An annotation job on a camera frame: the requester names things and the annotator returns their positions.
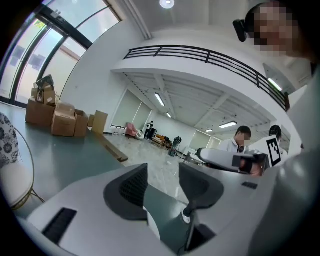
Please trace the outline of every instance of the stack of cardboard boxes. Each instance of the stack of cardboard boxes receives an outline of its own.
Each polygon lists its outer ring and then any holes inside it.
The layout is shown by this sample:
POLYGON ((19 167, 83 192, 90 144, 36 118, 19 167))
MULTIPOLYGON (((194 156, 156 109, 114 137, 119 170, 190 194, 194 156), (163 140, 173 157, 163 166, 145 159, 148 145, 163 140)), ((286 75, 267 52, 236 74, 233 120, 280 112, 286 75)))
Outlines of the stack of cardboard boxes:
POLYGON ((54 81, 51 75, 34 83, 26 107, 27 123, 50 127, 51 134, 67 137, 85 137, 88 116, 68 103, 56 103, 54 81))

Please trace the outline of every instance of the black rubber pad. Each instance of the black rubber pad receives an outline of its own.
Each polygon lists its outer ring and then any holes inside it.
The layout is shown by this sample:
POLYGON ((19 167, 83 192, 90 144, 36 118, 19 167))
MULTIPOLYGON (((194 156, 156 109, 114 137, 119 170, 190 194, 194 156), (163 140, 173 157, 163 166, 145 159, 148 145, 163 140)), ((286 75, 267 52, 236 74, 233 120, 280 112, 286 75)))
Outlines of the black rubber pad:
POLYGON ((258 184, 246 181, 246 182, 242 183, 242 186, 245 186, 245 187, 247 187, 249 189, 256 190, 257 187, 258 187, 258 184))
POLYGON ((76 214, 77 211, 75 210, 62 208, 44 229, 42 234, 57 245, 76 214))

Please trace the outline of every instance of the marble floor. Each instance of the marble floor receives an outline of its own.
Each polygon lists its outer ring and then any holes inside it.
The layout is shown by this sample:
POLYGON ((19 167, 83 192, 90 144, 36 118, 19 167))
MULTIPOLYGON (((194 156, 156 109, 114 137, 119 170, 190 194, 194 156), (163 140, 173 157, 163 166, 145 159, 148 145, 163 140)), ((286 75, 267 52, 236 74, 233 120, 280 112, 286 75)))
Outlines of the marble floor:
POLYGON ((179 163, 184 160, 169 156, 168 150, 159 148, 150 140, 128 139, 123 135, 105 135, 120 151, 128 156, 124 166, 148 164, 148 183, 167 195, 188 203, 188 199, 179 185, 179 163))

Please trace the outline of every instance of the black railing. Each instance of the black railing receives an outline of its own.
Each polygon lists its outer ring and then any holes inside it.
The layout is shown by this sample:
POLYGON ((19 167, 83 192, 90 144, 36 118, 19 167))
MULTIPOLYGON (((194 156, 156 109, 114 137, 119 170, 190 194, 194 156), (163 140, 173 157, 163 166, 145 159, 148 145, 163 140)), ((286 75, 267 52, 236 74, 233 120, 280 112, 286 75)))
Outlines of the black railing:
POLYGON ((252 82, 273 98, 283 110, 287 111, 289 109, 287 97, 271 85, 265 76, 247 64, 225 54, 193 46, 154 45, 130 49, 124 60, 147 56, 179 57, 219 66, 252 82))

